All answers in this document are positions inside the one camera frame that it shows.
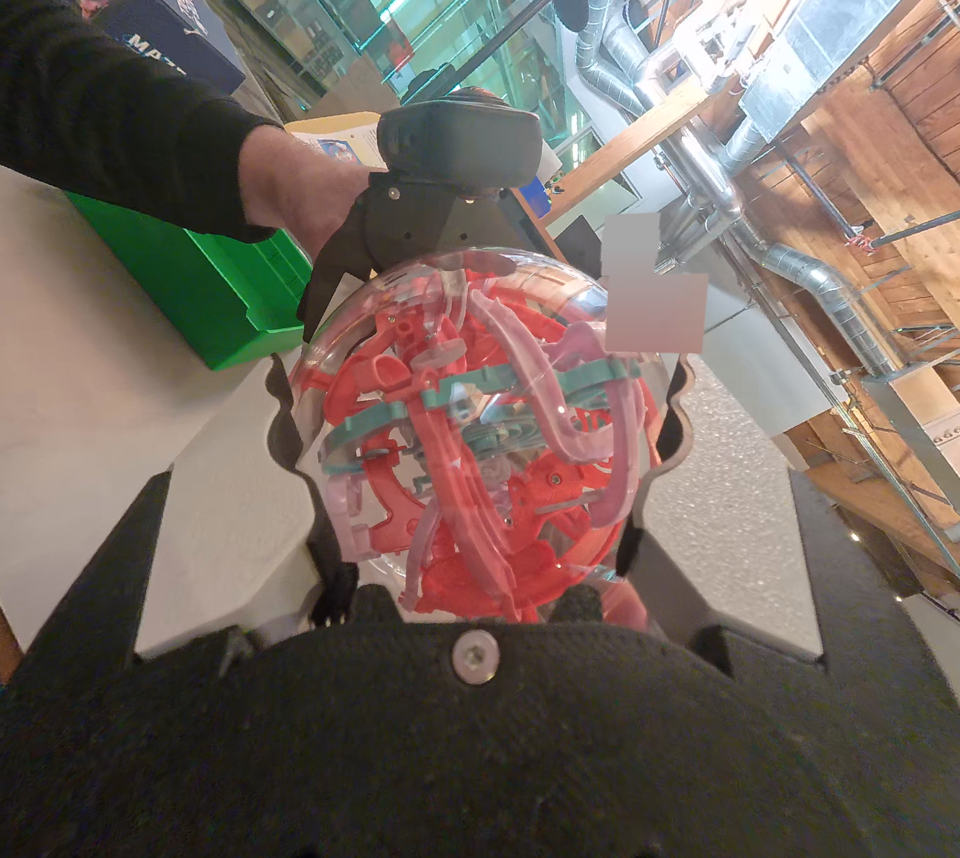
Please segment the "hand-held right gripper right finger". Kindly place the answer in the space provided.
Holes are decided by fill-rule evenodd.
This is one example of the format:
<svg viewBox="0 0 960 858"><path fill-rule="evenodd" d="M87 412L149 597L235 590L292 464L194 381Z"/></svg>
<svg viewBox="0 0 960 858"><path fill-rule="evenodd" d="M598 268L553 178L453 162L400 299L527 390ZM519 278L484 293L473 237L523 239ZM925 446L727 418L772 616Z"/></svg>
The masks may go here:
<svg viewBox="0 0 960 858"><path fill-rule="evenodd" d="M821 636L790 465L700 357L685 365L681 448L640 504L645 535L630 582L679 646L723 625L816 660Z"/></svg>

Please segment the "clear red maze ball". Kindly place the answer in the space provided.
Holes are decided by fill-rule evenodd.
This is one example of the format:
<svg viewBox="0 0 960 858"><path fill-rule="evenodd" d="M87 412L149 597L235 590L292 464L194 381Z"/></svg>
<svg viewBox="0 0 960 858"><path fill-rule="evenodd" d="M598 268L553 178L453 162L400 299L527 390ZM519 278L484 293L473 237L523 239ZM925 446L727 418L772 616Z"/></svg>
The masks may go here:
<svg viewBox="0 0 960 858"><path fill-rule="evenodd" d="M291 375L342 559L407 621L537 622L615 550L662 464L667 362L614 352L607 293L516 249L373 276Z"/></svg>

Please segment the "person's left hand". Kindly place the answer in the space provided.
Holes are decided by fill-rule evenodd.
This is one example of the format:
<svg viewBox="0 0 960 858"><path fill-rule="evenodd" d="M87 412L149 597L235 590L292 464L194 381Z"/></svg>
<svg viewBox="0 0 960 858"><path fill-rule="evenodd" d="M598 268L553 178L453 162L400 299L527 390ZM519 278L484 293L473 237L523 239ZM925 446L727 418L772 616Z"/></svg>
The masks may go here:
<svg viewBox="0 0 960 858"><path fill-rule="evenodd" d="M239 150L238 188L246 222L286 231L316 260L368 189L371 173L282 129L260 125Z"/></svg>

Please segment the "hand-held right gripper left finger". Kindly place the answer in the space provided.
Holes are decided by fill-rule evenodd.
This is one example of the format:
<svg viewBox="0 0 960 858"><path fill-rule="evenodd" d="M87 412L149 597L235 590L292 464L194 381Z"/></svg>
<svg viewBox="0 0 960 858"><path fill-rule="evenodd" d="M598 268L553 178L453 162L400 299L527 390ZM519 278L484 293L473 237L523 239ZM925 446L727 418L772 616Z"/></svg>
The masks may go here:
<svg viewBox="0 0 960 858"><path fill-rule="evenodd" d="M315 510L305 479L283 469L268 444L294 357L258 361L174 459L136 639L141 657L231 627L260 646L310 628L321 592L307 546Z"/></svg>

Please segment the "rectangular metal air duct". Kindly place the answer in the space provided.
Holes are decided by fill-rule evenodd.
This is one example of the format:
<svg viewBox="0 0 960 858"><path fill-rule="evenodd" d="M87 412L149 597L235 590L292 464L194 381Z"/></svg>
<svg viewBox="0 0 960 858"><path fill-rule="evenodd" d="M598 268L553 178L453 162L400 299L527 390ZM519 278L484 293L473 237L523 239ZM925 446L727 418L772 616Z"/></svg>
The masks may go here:
<svg viewBox="0 0 960 858"><path fill-rule="evenodd" d="M854 67L905 0L802 0L763 55L739 107L746 134L772 142Z"/></svg>

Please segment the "person's left forearm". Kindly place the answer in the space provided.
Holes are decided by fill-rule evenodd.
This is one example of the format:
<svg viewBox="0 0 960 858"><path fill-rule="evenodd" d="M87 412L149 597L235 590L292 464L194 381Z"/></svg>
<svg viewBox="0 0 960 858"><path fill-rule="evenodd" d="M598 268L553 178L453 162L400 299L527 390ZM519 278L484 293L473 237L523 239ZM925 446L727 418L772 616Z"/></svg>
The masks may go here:
<svg viewBox="0 0 960 858"><path fill-rule="evenodd" d="M177 228L266 240L239 187L249 135L274 123L134 52L63 0L1 0L1 164Z"/></svg>

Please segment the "green box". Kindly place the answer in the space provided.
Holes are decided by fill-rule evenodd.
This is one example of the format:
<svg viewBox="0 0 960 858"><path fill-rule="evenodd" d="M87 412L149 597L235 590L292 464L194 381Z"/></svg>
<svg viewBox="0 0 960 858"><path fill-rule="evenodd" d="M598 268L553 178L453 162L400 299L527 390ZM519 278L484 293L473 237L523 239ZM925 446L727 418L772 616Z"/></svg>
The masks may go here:
<svg viewBox="0 0 960 858"><path fill-rule="evenodd" d="M301 344L312 265L284 231L245 243L66 196L211 371Z"/></svg>

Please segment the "instruction sign board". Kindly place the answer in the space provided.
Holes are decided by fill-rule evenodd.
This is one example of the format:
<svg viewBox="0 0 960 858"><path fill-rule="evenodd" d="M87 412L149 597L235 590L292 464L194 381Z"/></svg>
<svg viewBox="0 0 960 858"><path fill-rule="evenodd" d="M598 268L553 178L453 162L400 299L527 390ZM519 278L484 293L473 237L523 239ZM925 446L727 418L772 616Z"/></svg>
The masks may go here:
<svg viewBox="0 0 960 858"><path fill-rule="evenodd" d="M378 147L378 112L362 111L332 117L297 120L283 125L284 130L295 139L333 159L363 165L377 172L392 171L400 175L398 167L389 166ZM535 175L537 180L553 180L562 169L562 162L546 141ZM495 190L465 190L455 185L460 198L477 200L499 194Z"/></svg>

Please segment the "dark blue cardboard box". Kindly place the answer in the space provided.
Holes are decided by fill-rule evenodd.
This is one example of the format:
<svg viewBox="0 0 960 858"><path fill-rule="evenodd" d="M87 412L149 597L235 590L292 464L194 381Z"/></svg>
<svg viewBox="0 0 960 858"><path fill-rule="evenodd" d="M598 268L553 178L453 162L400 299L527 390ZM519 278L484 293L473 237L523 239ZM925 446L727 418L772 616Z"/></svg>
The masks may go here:
<svg viewBox="0 0 960 858"><path fill-rule="evenodd" d="M141 57L233 95L245 80L220 18L204 0L72 0L89 23Z"/></svg>

